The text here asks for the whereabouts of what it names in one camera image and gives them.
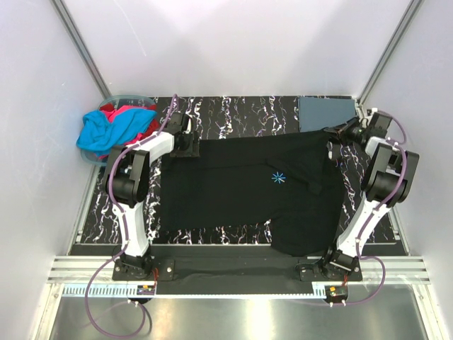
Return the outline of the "black t shirt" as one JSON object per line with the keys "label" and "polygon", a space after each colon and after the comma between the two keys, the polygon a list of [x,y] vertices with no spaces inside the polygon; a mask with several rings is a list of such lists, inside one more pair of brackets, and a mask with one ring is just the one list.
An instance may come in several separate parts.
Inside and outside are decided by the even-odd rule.
{"label": "black t shirt", "polygon": [[270,222],[271,245],[292,256],[329,248],[345,196],[322,130],[200,142],[198,157],[161,159],[161,228]]}

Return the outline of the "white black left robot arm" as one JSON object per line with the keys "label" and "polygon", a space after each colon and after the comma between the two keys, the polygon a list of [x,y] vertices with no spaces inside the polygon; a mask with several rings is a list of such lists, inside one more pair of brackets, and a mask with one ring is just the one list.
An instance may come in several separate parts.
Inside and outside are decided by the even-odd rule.
{"label": "white black left robot arm", "polygon": [[149,192],[150,168],[163,155],[198,157],[199,134],[187,113],[172,113],[150,136],[130,146],[116,145],[103,176],[105,192],[113,202],[122,237],[114,255],[113,280],[143,281],[153,278],[153,258],[144,226],[144,201]]}

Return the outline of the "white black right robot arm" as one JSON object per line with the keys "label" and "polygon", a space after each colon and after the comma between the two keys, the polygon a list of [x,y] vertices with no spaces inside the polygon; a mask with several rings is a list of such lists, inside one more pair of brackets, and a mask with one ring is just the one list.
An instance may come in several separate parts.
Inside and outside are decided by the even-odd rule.
{"label": "white black right robot arm", "polygon": [[407,135],[396,118],[371,108],[365,120],[365,127],[359,118],[353,118],[329,130],[337,140],[354,142],[371,157],[361,182],[358,209],[319,264],[330,281],[340,281],[359,270],[366,241],[383,216],[408,197],[420,160],[418,153],[404,149]]}

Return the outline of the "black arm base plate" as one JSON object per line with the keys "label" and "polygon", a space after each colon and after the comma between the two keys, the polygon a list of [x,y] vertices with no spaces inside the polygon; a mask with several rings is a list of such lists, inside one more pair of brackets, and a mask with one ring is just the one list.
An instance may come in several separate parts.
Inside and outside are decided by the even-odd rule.
{"label": "black arm base plate", "polygon": [[319,270],[322,256],[290,256],[268,245],[152,245],[156,275],[146,280],[171,285],[272,286],[329,280]]}

